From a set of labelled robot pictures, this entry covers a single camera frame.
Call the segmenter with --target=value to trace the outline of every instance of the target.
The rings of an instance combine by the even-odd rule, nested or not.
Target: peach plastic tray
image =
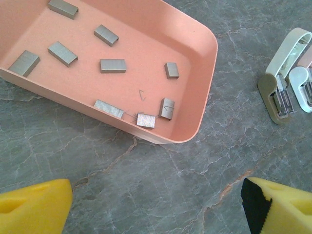
[[[156,144],[195,136],[217,55],[207,27],[162,0],[67,0],[79,8],[74,20],[48,2],[0,0],[3,79]],[[100,24],[119,36],[113,47],[94,36]],[[48,53],[56,41],[78,56],[69,68]],[[24,50],[41,59],[28,78],[7,70]],[[101,74],[100,59],[125,59],[127,72]],[[179,79],[167,79],[166,62],[177,63]],[[175,101],[173,119],[157,118],[152,130],[136,126],[135,114],[157,116],[163,98]],[[115,118],[93,107],[97,99],[126,113]]]

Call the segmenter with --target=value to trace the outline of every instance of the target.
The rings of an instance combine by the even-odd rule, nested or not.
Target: yellow foam block
[[[61,234],[72,201],[67,179],[0,194],[0,233]]]
[[[257,184],[272,205],[261,234],[312,234],[312,193],[255,177]]]

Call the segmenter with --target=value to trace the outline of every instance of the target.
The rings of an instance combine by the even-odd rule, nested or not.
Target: gray marble countertop
[[[64,234],[247,234],[240,190],[257,176],[312,191],[312,114],[275,125],[257,81],[285,36],[312,31],[311,0],[167,0],[219,52],[200,130],[154,145],[0,79],[0,192],[68,178]]]

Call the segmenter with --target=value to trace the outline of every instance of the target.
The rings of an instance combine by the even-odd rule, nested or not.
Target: table surface
[[[257,176],[312,191],[311,114],[274,124],[257,82],[311,0],[167,0],[219,52],[195,138],[154,145],[0,79],[0,193],[70,179],[64,234],[247,234],[240,190]]]

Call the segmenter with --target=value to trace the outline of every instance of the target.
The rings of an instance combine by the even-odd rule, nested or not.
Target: black strip
[[[272,199],[267,201],[261,188],[247,178],[244,179],[240,195],[251,234],[260,234],[272,205]]]

